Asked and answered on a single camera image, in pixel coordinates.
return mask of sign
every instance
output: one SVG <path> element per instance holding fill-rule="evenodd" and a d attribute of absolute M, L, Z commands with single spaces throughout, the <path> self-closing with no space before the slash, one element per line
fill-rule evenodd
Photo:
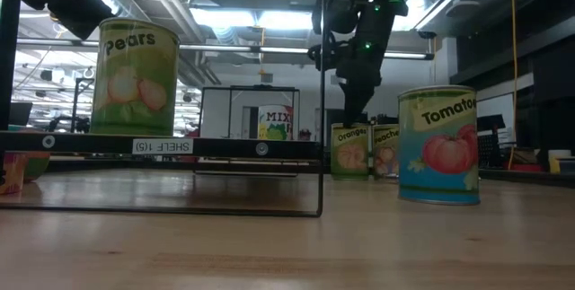
<path fill-rule="evenodd" d="M 134 138 L 132 154 L 193 154 L 193 139 Z"/>

